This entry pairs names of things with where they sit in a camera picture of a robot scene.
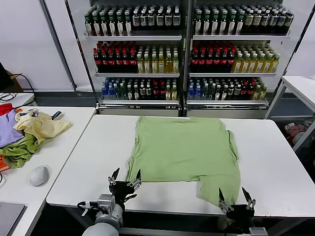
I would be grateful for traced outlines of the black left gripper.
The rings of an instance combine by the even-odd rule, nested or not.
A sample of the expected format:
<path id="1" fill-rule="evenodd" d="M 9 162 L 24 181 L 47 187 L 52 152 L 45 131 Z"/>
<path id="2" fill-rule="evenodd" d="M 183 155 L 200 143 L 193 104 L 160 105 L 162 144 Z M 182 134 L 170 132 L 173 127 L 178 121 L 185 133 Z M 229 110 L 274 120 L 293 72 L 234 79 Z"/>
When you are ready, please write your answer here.
<path id="1" fill-rule="evenodd" d="M 124 204 L 128 200 L 135 198 L 135 188 L 139 188 L 142 184 L 141 170 L 137 172 L 136 178 L 131 181 L 116 181 L 120 168 L 117 168 L 111 176 L 108 177 L 109 190 L 115 197 L 117 204 Z"/>

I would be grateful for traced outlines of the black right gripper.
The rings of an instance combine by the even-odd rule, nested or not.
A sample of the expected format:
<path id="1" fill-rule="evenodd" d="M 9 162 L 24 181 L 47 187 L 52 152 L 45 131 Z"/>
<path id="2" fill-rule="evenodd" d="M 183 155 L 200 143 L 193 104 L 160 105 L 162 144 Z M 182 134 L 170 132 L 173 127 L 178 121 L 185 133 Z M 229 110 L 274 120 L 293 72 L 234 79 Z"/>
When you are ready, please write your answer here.
<path id="1" fill-rule="evenodd" d="M 225 228 L 226 233 L 249 233 L 254 227 L 254 207 L 256 200 L 252 199 L 249 192 L 242 187 L 247 205 L 230 205 L 225 201 L 223 193 L 219 188 L 219 208 L 226 214 L 229 223 Z"/>

